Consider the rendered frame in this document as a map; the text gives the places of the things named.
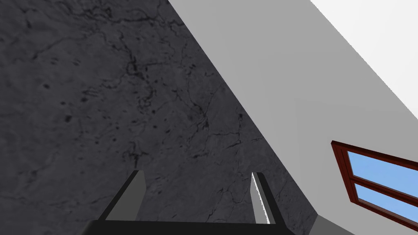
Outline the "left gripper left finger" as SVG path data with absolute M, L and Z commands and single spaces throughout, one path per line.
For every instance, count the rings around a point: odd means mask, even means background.
M 134 221 L 145 191 L 144 171 L 134 170 L 98 219 Z

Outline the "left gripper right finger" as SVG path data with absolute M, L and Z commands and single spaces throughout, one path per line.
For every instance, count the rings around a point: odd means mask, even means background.
M 285 224 L 263 173 L 251 173 L 250 196 L 257 224 Z

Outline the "red-brown framed window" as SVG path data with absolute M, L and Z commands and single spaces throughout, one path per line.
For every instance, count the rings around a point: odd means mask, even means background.
M 352 203 L 418 232 L 418 162 L 332 141 Z

